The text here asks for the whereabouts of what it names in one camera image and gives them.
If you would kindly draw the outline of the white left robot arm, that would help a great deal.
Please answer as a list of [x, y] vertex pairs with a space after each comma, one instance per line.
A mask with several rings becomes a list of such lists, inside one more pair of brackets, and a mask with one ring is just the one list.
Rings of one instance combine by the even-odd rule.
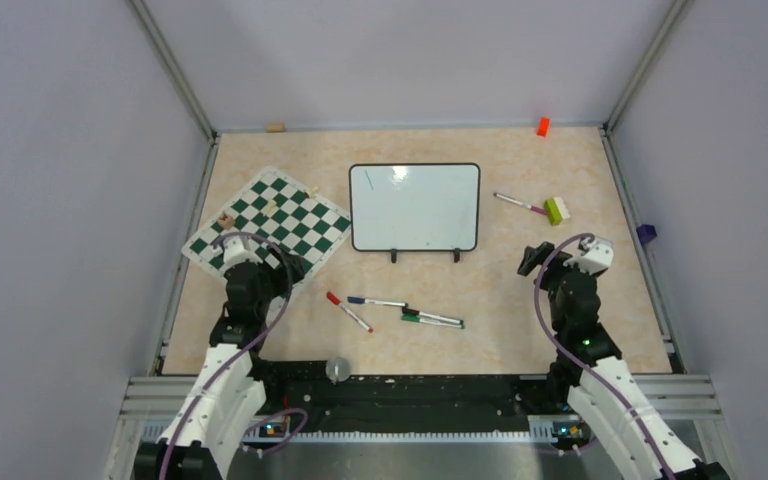
[[170, 425], [157, 440], [140, 444], [136, 479], [227, 477], [251, 420], [279, 404], [278, 383], [250, 372], [268, 331], [270, 304], [281, 299], [285, 311], [304, 276], [304, 260], [293, 254], [281, 254], [275, 267], [242, 261], [225, 272], [227, 299], [202, 369]]

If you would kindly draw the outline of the green cap marker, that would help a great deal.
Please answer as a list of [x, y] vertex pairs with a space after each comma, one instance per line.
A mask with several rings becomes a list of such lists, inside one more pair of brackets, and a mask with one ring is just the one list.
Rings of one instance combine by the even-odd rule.
[[400, 320], [404, 322], [425, 324], [425, 325], [431, 325], [436, 327], [454, 328], [459, 330], [465, 329], [465, 325], [462, 322], [452, 323], [452, 322], [440, 321], [440, 320], [426, 318], [426, 317], [413, 316], [413, 315], [402, 315]]

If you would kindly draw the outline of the white whiteboard black frame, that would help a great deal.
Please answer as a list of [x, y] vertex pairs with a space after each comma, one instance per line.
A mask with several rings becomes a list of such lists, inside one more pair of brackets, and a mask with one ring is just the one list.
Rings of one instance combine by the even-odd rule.
[[355, 164], [348, 179], [355, 250], [470, 252], [477, 247], [477, 164]]

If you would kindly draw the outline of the black cap marker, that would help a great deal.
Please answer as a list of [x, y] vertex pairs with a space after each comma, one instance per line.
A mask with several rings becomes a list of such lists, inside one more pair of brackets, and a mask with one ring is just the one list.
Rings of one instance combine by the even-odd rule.
[[412, 309], [412, 308], [407, 307], [407, 306], [403, 306], [401, 308], [401, 310], [402, 310], [402, 313], [405, 314], [405, 315], [411, 315], [411, 316], [415, 316], [415, 317], [418, 317], [418, 318], [424, 318], [424, 319], [427, 319], [427, 320], [433, 320], [433, 321], [436, 321], [436, 322], [452, 324], [452, 325], [457, 325], [457, 326], [463, 326], [464, 325], [464, 322], [461, 319], [456, 319], [456, 318], [442, 316], [442, 315], [438, 315], [438, 314], [432, 314], [432, 313], [428, 313], [428, 312], [423, 312], [421, 310]]

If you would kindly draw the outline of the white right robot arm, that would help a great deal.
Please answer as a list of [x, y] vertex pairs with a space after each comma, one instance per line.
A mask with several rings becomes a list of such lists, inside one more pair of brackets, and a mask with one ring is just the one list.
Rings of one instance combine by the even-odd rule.
[[517, 268], [521, 276], [537, 275], [535, 314], [557, 352], [547, 374], [549, 404], [574, 411], [625, 479], [728, 478], [720, 463], [705, 462], [667, 425], [600, 321], [598, 278], [612, 263], [612, 245], [593, 234], [568, 241], [578, 255], [544, 242], [526, 247]]

